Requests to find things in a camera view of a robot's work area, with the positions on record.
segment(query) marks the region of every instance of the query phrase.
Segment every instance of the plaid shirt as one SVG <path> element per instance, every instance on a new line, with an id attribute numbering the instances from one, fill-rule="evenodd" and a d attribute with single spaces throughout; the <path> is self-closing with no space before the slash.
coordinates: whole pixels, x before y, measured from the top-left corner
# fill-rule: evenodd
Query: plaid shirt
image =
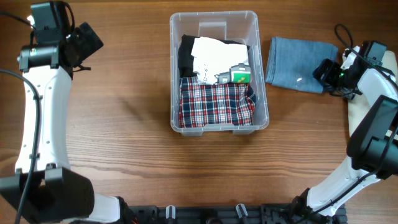
<path id="1" fill-rule="evenodd" d="M 197 77 L 180 79 L 181 128 L 206 124 L 252 125 L 256 95 L 248 84 L 200 85 Z"/>

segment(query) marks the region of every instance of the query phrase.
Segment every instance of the denim fabric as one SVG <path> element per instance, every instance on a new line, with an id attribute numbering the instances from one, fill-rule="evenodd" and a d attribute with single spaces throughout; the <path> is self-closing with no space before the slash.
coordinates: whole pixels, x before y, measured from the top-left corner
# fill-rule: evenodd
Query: denim fabric
<path id="1" fill-rule="evenodd" d="M 322 93 L 323 87 L 312 72 L 325 58 L 335 61 L 337 51 L 333 44 L 273 37 L 266 82 L 293 90 Z"/>

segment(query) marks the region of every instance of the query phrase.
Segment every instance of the folded clothing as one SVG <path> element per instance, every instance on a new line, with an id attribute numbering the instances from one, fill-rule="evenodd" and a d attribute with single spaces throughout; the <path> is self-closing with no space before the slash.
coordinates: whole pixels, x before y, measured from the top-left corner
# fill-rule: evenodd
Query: folded clothing
<path id="1" fill-rule="evenodd" d="M 182 35 L 181 45 L 178 49 L 178 68 L 180 69 L 180 77 L 195 77 L 197 74 L 193 72 L 193 56 L 192 48 L 195 39 L 199 37 L 191 35 Z M 233 40 L 219 40 L 224 44 L 241 44 Z"/>
<path id="2" fill-rule="evenodd" d="M 200 85 L 197 77 L 180 79 L 181 128 L 252 125 L 255 103 L 256 95 L 248 84 Z"/>
<path id="3" fill-rule="evenodd" d="M 199 84 L 223 84 L 218 80 L 221 73 L 230 75 L 231 67 L 249 65 L 248 49 L 245 45 L 224 44 L 208 37 L 195 39 L 191 55 L 194 57 L 193 72 L 197 73 Z"/>
<path id="4" fill-rule="evenodd" d="M 312 72 L 323 59 L 336 60 L 333 44 L 309 40 L 271 38 L 266 82 L 275 86 L 310 93 L 322 93 L 323 86 Z"/>

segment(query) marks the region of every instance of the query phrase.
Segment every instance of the wood grain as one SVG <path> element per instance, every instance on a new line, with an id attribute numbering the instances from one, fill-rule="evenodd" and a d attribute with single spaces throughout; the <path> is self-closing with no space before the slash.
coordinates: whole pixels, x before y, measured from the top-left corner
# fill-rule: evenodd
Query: wood grain
<path id="1" fill-rule="evenodd" d="M 0 9 L 29 15 L 30 3 Z M 130 205 L 288 203 L 321 182 L 344 159 L 347 104 L 328 95 L 266 85 L 270 125 L 249 136 L 229 132 L 184 138 L 170 127 L 169 18 L 175 12 L 253 10 L 264 70 L 271 37 L 343 46 L 342 22 L 355 44 L 376 39 L 398 52 L 396 1 L 70 1 L 76 23 L 90 23 L 104 47 L 73 79 L 67 119 L 72 169 L 97 192 Z M 0 67 L 17 71 L 29 28 L 0 18 Z M 13 174 L 24 120 L 19 80 L 0 76 L 0 176 Z M 347 204 L 350 223 L 396 223 L 398 179 L 391 177 Z M 0 224 L 15 211 L 0 198 Z"/>

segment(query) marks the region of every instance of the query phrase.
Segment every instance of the storage box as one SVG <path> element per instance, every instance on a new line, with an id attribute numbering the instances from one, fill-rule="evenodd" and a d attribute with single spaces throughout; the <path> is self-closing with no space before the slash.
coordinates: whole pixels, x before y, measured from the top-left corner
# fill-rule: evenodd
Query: storage box
<path id="1" fill-rule="evenodd" d="M 250 46 L 249 64 L 252 71 L 251 87 L 256 94 L 256 106 L 252 126 L 233 124 L 208 124 L 202 128 L 180 128 L 180 72 L 178 69 L 178 48 L 181 36 L 196 35 L 223 40 L 235 40 Z M 170 17 L 170 66 L 171 66 L 171 126 L 184 136 L 201 136 L 204 131 L 233 131 L 233 134 L 250 134 L 264 129 L 269 124 L 264 72 L 262 69 L 259 24 L 252 11 L 233 12 L 181 12 Z"/>

